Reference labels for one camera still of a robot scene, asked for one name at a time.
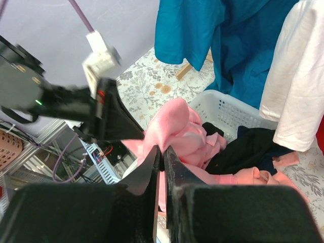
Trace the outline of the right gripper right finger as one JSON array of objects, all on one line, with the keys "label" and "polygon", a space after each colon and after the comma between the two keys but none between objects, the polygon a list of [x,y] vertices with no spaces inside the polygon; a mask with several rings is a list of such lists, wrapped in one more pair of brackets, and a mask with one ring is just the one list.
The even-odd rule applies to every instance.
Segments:
[{"label": "right gripper right finger", "polygon": [[164,152],[171,242],[322,242],[312,214],[286,186],[208,185]]}]

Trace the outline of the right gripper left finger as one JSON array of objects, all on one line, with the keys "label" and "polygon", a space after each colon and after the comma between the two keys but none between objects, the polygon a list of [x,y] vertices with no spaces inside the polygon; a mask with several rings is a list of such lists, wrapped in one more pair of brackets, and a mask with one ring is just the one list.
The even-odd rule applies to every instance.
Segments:
[{"label": "right gripper left finger", "polygon": [[1,220],[1,242],[156,242],[161,152],[120,182],[30,184]]}]

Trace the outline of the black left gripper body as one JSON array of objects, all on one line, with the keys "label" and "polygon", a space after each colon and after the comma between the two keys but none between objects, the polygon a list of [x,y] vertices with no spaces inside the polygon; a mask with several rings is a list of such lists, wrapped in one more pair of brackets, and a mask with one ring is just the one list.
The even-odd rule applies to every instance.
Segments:
[{"label": "black left gripper body", "polygon": [[110,141],[107,133],[107,118],[110,109],[111,79],[101,78],[91,97],[87,87],[68,88],[51,85],[50,116],[81,122],[80,128],[73,130],[86,142]]}]

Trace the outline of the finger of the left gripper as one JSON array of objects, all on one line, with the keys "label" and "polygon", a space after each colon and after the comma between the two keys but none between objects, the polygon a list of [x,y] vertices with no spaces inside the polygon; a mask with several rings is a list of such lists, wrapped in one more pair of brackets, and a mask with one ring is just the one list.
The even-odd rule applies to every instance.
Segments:
[{"label": "finger of the left gripper", "polygon": [[143,140],[144,130],[125,107],[117,88],[117,81],[102,78],[97,88],[100,109],[97,140]]}]

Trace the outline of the pink t shirt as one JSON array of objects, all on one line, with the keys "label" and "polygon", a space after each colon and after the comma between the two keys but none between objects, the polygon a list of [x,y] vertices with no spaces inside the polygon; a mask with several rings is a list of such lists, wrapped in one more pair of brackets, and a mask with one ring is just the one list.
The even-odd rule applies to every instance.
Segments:
[{"label": "pink t shirt", "polygon": [[137,157],[139,165],[154,145],[162,153],[172,147],[180,162],[209,185],[282,185],[298,188],[283,172],[272,176],[253,166],[227,175],[212,175],[205,171],[212,157],[226,148],[227,141],[218,133],[208,135],[200,116],[182,98],[166,102],[152,118],[144,134],[144,140],[123,141]]}]

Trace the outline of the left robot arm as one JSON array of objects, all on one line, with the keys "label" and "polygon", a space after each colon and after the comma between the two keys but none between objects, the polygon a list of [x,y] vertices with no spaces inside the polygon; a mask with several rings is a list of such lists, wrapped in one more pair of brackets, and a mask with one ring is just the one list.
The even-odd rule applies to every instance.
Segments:
[{"label": "left robot arm", "polygon": [[86,87],[53,85],[41,62],[1,38],[1,109],[21,124],[40,116],[80,122],[73,130],[87,143],[142,140],[144,131],[124,106],[117,81],[90,73]]}]

